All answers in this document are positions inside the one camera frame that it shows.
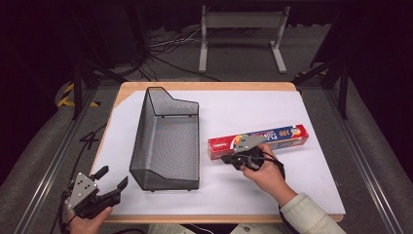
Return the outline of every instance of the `human hand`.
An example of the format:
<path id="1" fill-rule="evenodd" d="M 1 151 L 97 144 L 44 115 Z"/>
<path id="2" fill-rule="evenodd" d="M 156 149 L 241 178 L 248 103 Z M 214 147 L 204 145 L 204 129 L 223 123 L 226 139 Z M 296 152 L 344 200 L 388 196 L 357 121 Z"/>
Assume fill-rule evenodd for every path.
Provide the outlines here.
<path id="1" fill-rule="evenodd" d="M 73 218 L 73 213 L 67 210 L 67 217 L 71 220 L 69 222 L 70 234 L 97 234 L 101 224 L 110 216 L 112 211 L 113 208 L 108 207 L 96 217 L 88 219 L 80 218 L 78 216 Z"/>
<path id="2" fill-rule="evenodd" d="M 269 144 L 261 143 L 257 146 L 262 150 L 264 157 L 277 159 Z M 279 167 L 272 162 L 264 161 L 264 164 L 256 172 L 246 166 L 241 166 L 241 170 L 245 177 L 253 180 L 259 188 L 273 196 L 280 206 L 285 205 L 297 195 L 297 193 L 285 183 Z"/>

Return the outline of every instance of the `aluminum foil box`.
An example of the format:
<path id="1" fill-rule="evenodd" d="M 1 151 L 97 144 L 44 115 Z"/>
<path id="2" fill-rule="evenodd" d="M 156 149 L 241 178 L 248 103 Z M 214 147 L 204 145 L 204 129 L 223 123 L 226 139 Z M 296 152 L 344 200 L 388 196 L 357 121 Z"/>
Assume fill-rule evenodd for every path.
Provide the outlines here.
<path id="1" fill-rule="evenodd" d="M 220 159 L 222 155 L 233 154 L 234 147 L 241 136 L 265 136 L 267 139 L 264 142 L 270 144 L 273 150 L 302 145 L 309 137 L 303 125 L 294 125 L 241 135 L 211 138 L 208 140 L 209 159 L 216 160 Z"/>

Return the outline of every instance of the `white paper sheet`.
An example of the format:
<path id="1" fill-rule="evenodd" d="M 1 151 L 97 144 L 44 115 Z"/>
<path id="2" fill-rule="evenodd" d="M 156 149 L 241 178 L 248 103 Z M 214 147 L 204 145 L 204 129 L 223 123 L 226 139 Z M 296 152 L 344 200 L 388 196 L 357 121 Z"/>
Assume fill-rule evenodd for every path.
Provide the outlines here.
<path id="1" fill-rule="evenodd" d="M 170 91 L 173 98 L 200 104 L 200 189 L 142 191 L 129 173 L 144 91 L 137 91 L 112 112 L 93 172 L 108 165 L 97 182 L 100 193 L 129 185 L 113 215 L 274 215 L 278 204 L 232 165 L 210 161 L 207 140 L 303 124 L 309 133 L 304 145 L 276 150 L 284 163 L 286 181 L 298 193 L 310 195 L 328 214 L 343 215 L 343 204 L 298 92 Z"/>

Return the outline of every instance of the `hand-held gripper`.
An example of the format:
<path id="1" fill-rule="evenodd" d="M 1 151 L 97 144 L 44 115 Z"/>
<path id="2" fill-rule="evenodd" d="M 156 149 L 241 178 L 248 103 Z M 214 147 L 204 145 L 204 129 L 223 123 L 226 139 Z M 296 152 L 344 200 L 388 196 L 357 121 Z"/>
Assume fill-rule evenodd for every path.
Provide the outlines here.
<path id="1" fill-rule="evenodd" d="M 265 136 L 242 136 L 239 142 L 235 145 L 235 153 L 232 155 L 223 155 L 221 160 L 225 164 L 232 164 L 238 171 L 241 170 L 241 166 L 244 165 L 251 170 L 258 171 L 264 164 L 264 161 L 269 161 L 277 165 L 282 173 L 282 177 L 285 179 L 285 171 L 283 163 L 274 158 L 273 155 L 267 154 L 272 158 L 264 157 L 264 153 L 258 148 L 259 143 L 266 140 Z"/>
<path id="2" fill-rule="evenodd" d="M 128 185 L 127 176 L 115 190 L 101 196 L 97 195 L 98 189 L 94 180 L 101 179 L 107 172 L 109 172 L 108 166 L 90 176 L 78 173 L 76 180 L 70 181 L 67 185 L 71 190 L 70 199 L 65 202 L 67 209 L 80 218 L 94 218 L 107 207 L 121 203 L 121 192 Z"/>

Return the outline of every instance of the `wrist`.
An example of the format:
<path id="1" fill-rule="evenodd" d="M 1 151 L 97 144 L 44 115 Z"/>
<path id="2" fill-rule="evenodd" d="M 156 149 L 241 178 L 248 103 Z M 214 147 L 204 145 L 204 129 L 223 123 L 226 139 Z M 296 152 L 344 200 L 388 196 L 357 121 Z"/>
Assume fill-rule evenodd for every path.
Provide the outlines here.
<path id="1" fill-rule="evenodd" d="M 281 207 L 287 204 L 291 199 L 297 196 L 297 193 L 292 190 L 285 181 L 279 184 L 278 187 L 275 187 L 270 192 L 270 195 L 276 199 Z"/>

